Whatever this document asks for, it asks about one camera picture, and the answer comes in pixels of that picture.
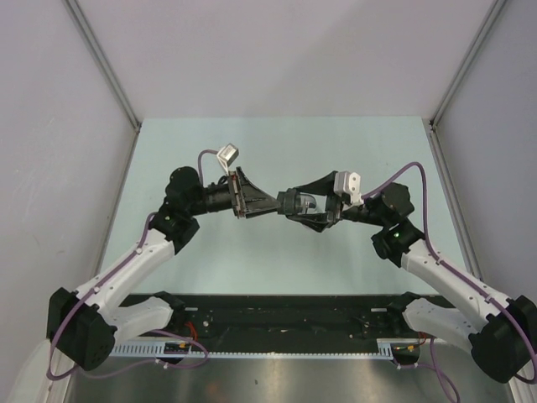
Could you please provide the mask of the dark grey threaded ring nut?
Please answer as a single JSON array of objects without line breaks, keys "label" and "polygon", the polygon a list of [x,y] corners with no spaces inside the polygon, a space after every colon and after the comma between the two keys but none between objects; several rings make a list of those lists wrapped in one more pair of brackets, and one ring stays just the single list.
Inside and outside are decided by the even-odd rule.
[{"label": "dark grey threaded ring nut", "polygon": [[295,215],[295,198],[296,189],[289,188],[286,191],[280,191],[277,195],[279,204],[277,213],[285,216]]}]

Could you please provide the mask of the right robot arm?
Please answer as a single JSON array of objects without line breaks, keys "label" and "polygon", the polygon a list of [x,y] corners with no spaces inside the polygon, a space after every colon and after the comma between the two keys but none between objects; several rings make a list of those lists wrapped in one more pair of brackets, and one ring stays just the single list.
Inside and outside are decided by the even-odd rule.
[{"label": "right robot arm", "polygon": [[387,315],[389,331],[406,337],[425,332],[468,352],[491,379],[512,378],[533,385],[520,375],[536,363],[536,305],[527,297],[512,298],[450,264],[430,241],[427,227],[417,228],[407,186],[390,177],[366,194],[359,191],[355,172],[333,171],[307,185],[278,194],[279,214],[318,233],[340,221],[380,228],[372,244],[380,259],[423,280],[452,305],[434,306],[406,293],[397,310]]}]

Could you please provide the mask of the clear elbow fitting with grey nut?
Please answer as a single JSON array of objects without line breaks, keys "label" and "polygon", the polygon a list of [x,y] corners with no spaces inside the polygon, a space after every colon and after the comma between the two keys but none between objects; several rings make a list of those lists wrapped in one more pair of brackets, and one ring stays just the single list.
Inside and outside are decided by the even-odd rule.
[{"label": "clear elbow fitting with grey nut", "polygon": [[305,215],[317,211],[317,201],[314,196],[297,191],[293,200],[293,214]]}]

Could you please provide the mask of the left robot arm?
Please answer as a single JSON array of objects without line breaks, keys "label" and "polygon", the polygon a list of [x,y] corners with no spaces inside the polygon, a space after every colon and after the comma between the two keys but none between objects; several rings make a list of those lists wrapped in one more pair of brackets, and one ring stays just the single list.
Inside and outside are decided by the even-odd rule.
[{"label": "left robot arm", "polygon": [[182,305],[160,292],[143,303],[123,307],[131,291],[154,270],[175,257],[194,237],[203,214],[231,210],[251,218],[276,212],[279,202],[236,168],[223,183],[201,184],[195,168],[172,172],[157,212],[146,218],[136,244],[112,267],[73,291],[59,288],[48,308],[46,337],[78,369],[99,367],[113,348],[146,332],[174,336],[184,329]]}]

